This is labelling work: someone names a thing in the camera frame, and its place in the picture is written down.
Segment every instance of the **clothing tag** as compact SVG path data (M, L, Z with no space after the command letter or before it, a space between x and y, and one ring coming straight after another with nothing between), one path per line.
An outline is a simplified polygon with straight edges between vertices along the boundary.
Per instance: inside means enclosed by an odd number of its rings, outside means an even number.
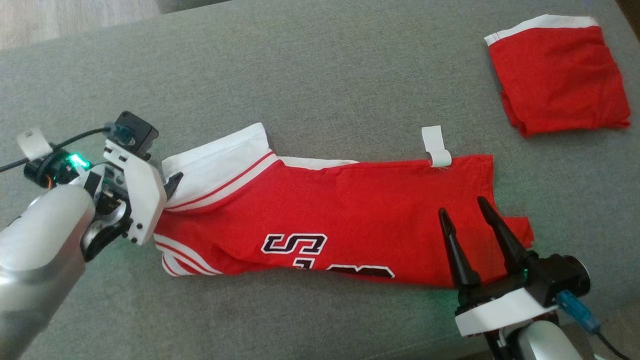
M432 167L448 167L451 165L451 154L444 149L440 125L423 127L422 141L424 142L424 149L431 155Z
M53 152L53 149L40 132L40 129L34 127L29 131L16 136L18 146L24 155L33 161Z

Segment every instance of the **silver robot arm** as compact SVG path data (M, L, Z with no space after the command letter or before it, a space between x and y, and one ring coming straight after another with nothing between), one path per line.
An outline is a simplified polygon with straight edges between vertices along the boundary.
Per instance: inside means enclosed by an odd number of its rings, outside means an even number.
M0 359L18 359L84 272L89 193L61 185L0 232Z

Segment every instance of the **red fabric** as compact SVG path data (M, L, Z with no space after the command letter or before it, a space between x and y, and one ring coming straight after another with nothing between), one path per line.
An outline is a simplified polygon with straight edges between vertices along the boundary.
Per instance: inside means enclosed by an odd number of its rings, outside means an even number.
M278 160L218 202L163 212L156 233L193 249L223 274L296 266L296 258L307 258L316 270L373 266L388 268L392 281L451 287L438 220L441 207L447 208L482 279L505 274L498 244L476 200L482 195L493 202L492 184L493 158L488 155L455 158L447 168L417 160L308 170ZM530 247L528 220L505 220ZM283 240L266 247L268 236L277 234ZM323 234L326 240L317 254L302 253L313 241L300 241L288 254L264 251L283 247L292 234Z
M522 136L630 125L600 27L527 29L493 43L489 54L505 112Z

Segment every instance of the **robotic arm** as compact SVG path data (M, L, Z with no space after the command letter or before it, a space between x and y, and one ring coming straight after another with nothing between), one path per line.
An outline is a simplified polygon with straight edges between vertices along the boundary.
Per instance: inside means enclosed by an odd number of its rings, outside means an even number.
M106 245L150 239L182 177L163 184L147 163L157 136L125 111L111 125L107 162L91 167L57 149L27 163L25 176L52 190L0 232L0 359L20 357Z

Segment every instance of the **gray fabric surface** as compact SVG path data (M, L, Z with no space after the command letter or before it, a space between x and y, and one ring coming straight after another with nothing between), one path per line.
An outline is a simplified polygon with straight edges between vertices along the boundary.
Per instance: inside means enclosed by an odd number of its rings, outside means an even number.
M483 37L541 15L592 15L618 61L633 126L522 139ZM613 0L502 3L240 1L0 54L0 163L39 125L50 141L130 110L160 131L157 160L261 121L283 156L424 157L441 124L455 155L495 155L495 197L527 215L535 249L574 254L596 313L637 299L640 46ZM103 139L71 149L100 159ZM0 222L41 189L0 175ZM445 359L462 339L453 291L275 270L174 279L153 246L95 261L25 359Z

